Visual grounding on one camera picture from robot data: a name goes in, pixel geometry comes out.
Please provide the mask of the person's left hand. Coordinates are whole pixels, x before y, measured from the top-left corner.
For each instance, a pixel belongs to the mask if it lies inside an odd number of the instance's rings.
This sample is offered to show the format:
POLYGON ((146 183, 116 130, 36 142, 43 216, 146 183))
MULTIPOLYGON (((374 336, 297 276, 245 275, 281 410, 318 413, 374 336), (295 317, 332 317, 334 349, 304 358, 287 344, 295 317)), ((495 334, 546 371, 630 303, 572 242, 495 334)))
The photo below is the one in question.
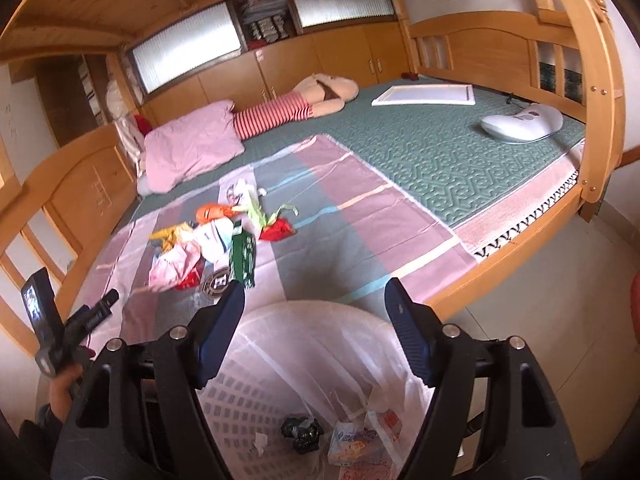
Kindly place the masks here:
POLYGON ((75 361, 68 362, 58 374, 50 380, 49 404, 52 414, 65 422, 73 405, 70 388, 84 374, 84 368, 75 361))

